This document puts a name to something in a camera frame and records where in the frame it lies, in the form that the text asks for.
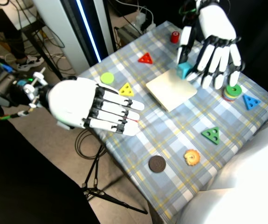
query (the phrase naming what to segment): tablecloth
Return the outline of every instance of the tablecloth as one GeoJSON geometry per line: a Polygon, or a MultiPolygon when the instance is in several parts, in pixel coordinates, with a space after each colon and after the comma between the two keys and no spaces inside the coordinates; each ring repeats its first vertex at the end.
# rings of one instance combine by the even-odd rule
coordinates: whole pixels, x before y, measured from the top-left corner
{"type": "MultiPolygon", "coordinates": [[[[110,153],[139,188],[166,223],[175,223],[184,205],[221,169],[253,134],[268,120],[268,92],[241,74],[239,85],[243,94],[261,103],[248,111],[243,98],[227,102],[222,90],[198,88],[198,93],[172,112],[164,111],[147,91],[145,84],[170,68],[176,67],[177,44],[170,42],[173,31],[181,30],[164,22],[114,54],[103,59],[82,77],[99,80],[104,72],[112,72],[112,87],[120,89],[130,83],[135,100],[143,102],[140,113],[140,132],[134,137],[97,130],[110,153]],[[137,60],[149,52],[153,64],[137,60]],[[212,127],[219,127],[220,143],[213,144],[201,135],[212,127]],[[188,166],[185,151],[195,149],[201,159],[196,166],[188,166]],[[166,160],[161,173],[149,169],[154,155],[166,160]]],[[[190,53],[195,61],[199,43],[190,53]]]]}

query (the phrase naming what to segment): blue light strip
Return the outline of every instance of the blue light strip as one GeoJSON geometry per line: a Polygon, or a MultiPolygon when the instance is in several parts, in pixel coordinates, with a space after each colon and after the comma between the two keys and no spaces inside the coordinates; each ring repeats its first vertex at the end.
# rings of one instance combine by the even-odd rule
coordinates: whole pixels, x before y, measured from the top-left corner
{"type": "Polygon", "coordinates": [[[79,7],[80,13],[81,13],[83,22],[84,22],[85,27],[86,27],[86,29],[87,29],[88,36],[89,36],[90,41],[91,41],[91,43],[92,43],[93,49],[95,50],[95,54],[96,54],[97,60],[98,60],[98,62],[101,62],[101,58],[100,58],[100,56],[99,56],[99,54],[98,54],[98,51],[97,51],[97,48],[96,48],[96,44],[95,44],[95,41],[94,41],[94,39],[93,39],[91,30],[90,30],[90,28],[89,28],[89,25],[88,25],[88,22],[87,22],[87,19],[86,19],[86,16],[85,16],[85,13],[84,13],[84,9],[83,9],[83,7],[82,7],[82,4],[81,4],[80,0],[76,0],[76,1],[77,1],[77,5],[78,5],[78,7],[79,7]]]}

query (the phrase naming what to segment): blue triangle block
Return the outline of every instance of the blue triangle block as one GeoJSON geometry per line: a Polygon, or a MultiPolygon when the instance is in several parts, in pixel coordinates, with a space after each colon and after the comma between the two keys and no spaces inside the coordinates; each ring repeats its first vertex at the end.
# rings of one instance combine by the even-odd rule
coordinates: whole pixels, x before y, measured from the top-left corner
{"type": "Polygon", "coordinates": [[[255,108],[261,101],[258,99],[255,99],[253,97],[249,97],[248,95],[244,94],[242,96],[244,98],[247,110],[252,110],[253,108],[255,108]]]}

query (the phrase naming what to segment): black tripod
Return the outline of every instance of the black tripod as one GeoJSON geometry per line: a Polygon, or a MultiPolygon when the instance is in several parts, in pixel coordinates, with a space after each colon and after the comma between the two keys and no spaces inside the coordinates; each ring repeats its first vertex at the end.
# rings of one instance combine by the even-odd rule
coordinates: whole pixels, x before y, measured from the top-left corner
{"type": "Polygon", "coordinates": [[[98,152],[97,152],[97,154],[96,154],[96,158],[93,160],[92,166],[90,168],[90,171],[88,173],[88,176],[86,177],[85,183],[82,185],[82,191],[83,191],[84,195],[86,196],[86,198],[88,198],[90,195],[93,195],[95,197],[99,197],[99,198],[104,199],[106,201],[109,201],[109,202],[112,202],[112,203],[115,203],[115,204],[119,204],[121,206],[124,206],[127,209],[132,209],[132,210],[141,212],[143,214],[148,214],[147,211],[143,211],[143,210],[137,209],[135,207],[132,207],[132,206],[128,205],[125,202],[121,202],[121,201],[117,200],[116,198],[113,198],[110,195],[107,195],[103,190],[100,190],[100,189],[97,188],[98,161],[100,159],[100,152],[102,150],[102,147],[103,146],[101,145],[100,148],[99,148],[99,150],[98,150],[98,152]],[[93,170],[93,168],[95,166],[96,166],[96,173],[95,173],[95,180],[94,180],[94,183],[93,183],[93,188],[88,188],[87,187],[88,180],[89,180],[90,175],[92,173],[92,170],[93,170]]]}

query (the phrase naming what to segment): triangle block with holes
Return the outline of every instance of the triangle block with holes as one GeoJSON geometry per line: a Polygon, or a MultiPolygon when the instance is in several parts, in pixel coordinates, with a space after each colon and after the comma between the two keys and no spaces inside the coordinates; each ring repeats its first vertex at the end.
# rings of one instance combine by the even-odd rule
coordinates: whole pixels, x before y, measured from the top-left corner
{"type": "Polygon", "coordinates": [[[212,141],[214,144],[218,145],[219,140],[219,128],[213,127],[211,129],[207,129],[201,133],[203,136],[208,138],[210,141],[212,141]]]}
{"type": "Polygon", "coordinates": [[[124,84],[123,87],[119,90],[119,94],[122,96],[128,96],[128,97],[133,97],[134,93],[132,88],[130,87],[129,83],[124,84]]]}
{"type": "Polygon", "coordinates": [[[255,108],[261,102],[260,100],[255,99],[253,97],[249,97],[246,94],[243,95],[242,97],[244,98],[245,105],[246,105],[248,111],[255,108]]]}
{"type": "Polygon", "coordinates": [[[138,62],[152,64],[151,55],[147,52],[138,60],[138,62]]]}

